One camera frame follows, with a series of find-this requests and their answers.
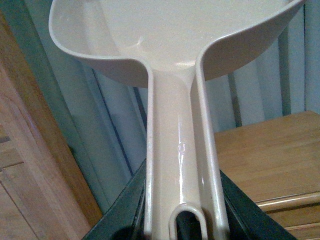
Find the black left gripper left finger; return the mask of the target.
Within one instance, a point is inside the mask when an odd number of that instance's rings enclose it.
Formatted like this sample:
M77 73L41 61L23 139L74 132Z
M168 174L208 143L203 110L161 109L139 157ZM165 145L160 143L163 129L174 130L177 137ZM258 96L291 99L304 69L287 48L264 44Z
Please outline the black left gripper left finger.
M144 233L146 161L134 173L110 209L84 236L86 240L149 240Z

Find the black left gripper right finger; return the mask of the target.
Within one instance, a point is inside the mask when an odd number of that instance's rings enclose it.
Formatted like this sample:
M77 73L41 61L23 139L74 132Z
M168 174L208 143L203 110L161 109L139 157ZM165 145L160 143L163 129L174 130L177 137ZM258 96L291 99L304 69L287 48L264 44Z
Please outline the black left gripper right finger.
M220 171L231 240L295 240Z

